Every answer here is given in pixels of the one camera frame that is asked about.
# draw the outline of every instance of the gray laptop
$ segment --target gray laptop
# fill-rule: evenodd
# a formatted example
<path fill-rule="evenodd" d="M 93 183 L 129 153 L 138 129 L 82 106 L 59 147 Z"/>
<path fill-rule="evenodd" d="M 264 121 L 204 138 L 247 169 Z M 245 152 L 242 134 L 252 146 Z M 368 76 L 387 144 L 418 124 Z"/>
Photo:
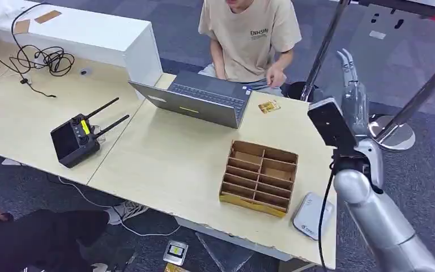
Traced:
<path fill-rule="evenodd" d="M 187 71 L 180 72 L 167 90 L 129 83 L 158 108 L 235 129 L 251 94 L 244 84 Z"/>

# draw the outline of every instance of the wooden desk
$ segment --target wooden desk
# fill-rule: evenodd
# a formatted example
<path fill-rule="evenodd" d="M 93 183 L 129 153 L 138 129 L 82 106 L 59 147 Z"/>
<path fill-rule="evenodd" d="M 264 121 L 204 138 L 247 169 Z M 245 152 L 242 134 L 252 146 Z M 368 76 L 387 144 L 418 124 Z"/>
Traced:
<path fill-rule="evenodd" d="M 157 86 L 167 88 L 173 78 L 163 75 Z M 258 104 L 270 99 L 282 108 L 263 114 Z M 307 111 L 305 102 L 254 92 L 241 127 L 235 130 L 158 109 L 145 101 L 88 185 L 318 264 L 318 243 L 291 223 L 304 195 L 323 195 L 330 175 L 331 148 L 325 146 Z M 286 217 L 219 202 L 233 139 L 299 155 L 291 212 Z M 329 201 L 336 205 L 334 190 Z M 326 266 L 334 269 L 336 212 L 323 235 L 323 250 Z"/>
<path fill-rule="evenodd" d="M 0 42 L 0 57 L 17 52 L 12 44 Z M 7 70 L 0 63 L 0 75 Z M 89 76 L 81 76 L 84 67 L 92 69 Z M 115 97 L 120 100 L 91 118 L 92 125 L 105 128 L 120 117 L 136 113 L 142 101 L 127 83 L 128 74 L 122 67 L 77 59 L 72 71 L 63 77 L 51 76 L 47 69 L 31 72 L 32 85 L 48 98 L 20 84 L 20 76 L 0 78 L 0 156 L 31 167 L 65 177 L 82 184 L 91 176 L 124 131 L 130 119 L 105 135 L 106 141 L 98 154 L 72 169 L 61 165 L 56 157 L 50 131 L 78 113 L 90 113 Z"/>

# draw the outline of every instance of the white sneaker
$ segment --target white sneaker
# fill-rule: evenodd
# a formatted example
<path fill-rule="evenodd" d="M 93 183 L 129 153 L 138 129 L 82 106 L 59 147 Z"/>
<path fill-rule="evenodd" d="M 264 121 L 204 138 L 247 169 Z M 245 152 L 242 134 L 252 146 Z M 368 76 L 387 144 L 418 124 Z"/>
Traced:
<path fill-rule="evenodd" d="M 108 265 L 104 263 L 95 263 L 91 266 L 93 267 L 92 272 L 108 272 Z"/>
<path fill-rule="evenodd" d="M 137 204 L 132 201 L 122 202 L 118 206 L 114 206 L 114 208 L 109 208 L 106 212 L 109 214 L 109 224 L 111 225 L 119 225 L 122 221 L 126 221 L 129 218 L 135 217 L 136 215 L 142 214 L 147 211 L 148 207 Z"/>

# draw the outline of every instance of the cardboard organizer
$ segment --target cardboard organizer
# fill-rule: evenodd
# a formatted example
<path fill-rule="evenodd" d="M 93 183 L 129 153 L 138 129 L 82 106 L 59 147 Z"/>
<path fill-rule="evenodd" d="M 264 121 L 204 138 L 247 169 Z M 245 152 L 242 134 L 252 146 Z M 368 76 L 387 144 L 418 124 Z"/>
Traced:
<path fill-rule="evenodd" d="M 219 200 L 284 217 L 289 210 L 297 155 L 233 141 Z"/>

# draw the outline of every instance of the beige t-shirt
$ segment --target beige t-shirt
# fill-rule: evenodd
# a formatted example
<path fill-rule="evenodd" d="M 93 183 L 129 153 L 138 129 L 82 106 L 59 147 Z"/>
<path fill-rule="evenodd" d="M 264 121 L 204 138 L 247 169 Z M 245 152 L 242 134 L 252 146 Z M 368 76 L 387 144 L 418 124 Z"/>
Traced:
<path fill-rule="evenodd" d="M 265 78 L 275 51 L 288 51 L 301 40 L 291 0 L 254 0 L 239 14 L 225 0 L 204 0 L 199 33 L 221 44 L 226 76 L 236 82 Z"/>

